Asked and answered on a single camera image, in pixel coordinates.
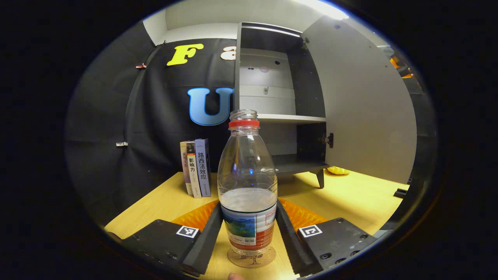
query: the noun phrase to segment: book spine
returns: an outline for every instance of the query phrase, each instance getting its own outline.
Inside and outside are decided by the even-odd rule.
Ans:
[[[180,153],[182,156],[182,168],[183,178],[185,179],[185,186],[187,187],[187,193],[189,195],[192,195],[192,183],[190,183],[190,173],[188,170],[187,142],[180,142]]]
[[[197,158],[197,170],[199,175],[199,185],[201,194],[204,197],[211,196],[211,186],[209,180],[209,163],[207,161],[208,151],[206,149],[207,139],[195,140],[195,153]]]
[[[192,183],[192,194],[194,198],[202,198],[201,188],[199,186],[199,179],[197,177],[197,164],[195,160],[195,144],[194,142],[187,143],[187,159],[190,173],[190,183]]]

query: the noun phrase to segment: plastic water bottle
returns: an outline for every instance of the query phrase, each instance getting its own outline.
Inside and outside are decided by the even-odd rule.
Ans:
[[[218,196],[232,249],[241,255],[268,250],[273,237],[277,178],[259,136],[254,110],[230,113],[232,134],[218,167]]]

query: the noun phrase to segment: bottle label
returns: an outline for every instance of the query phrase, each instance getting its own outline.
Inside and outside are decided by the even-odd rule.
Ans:
[[[273,237],[276,203],[260,212],[236,212],[222,206],[230,243],[241,250],[259,250]]]

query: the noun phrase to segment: cork coaster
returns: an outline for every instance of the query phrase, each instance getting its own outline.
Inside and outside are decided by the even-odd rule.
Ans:
[[[264,267],[267,264],[271,263],[275,259],[276,255],[277,253],[272,246],[270,246],[270,248],[268,248],[266,252],[254,256],[240,255],[234,252],[234,250],[232,249],[229,249],[227,253],[228,259],[234,265],[247,269],[256,269]]]

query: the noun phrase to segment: blue letter u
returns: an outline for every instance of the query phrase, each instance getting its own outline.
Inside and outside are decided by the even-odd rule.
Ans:
[[[189,113],[190,119],[198,125],[215,126],[224,122],[230,114],[230,95],[234,92],[231,88],[217,88],[216,93],[220,96],[220,110],[216,115],[206,113],[207,88],[195,88],[187,91],[190,96]]]

